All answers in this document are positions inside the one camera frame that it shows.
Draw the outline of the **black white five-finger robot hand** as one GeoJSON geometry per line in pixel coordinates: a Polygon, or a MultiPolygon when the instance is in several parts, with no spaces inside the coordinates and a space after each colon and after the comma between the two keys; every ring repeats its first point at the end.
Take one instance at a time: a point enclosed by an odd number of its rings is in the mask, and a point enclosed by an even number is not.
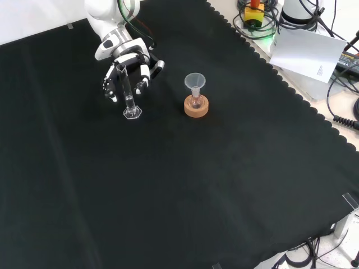
{"type": "Polygon", "coordinates": [[[116,83],[119,81],[116,67],[121,64],[127,68],[139,67],[140,81],[135,85],[134,92],[140,95],[145,90],[150,81],[153,80],[164,68],[165,63],[149,53],[147,48],[140,46],[144,42],[138,38],[130,41],[129,45],[121,45],[118,49],[121,51],[118,56],[114,58],[103,82],[104,96],[111,102],[117,102],[116,83]]]}

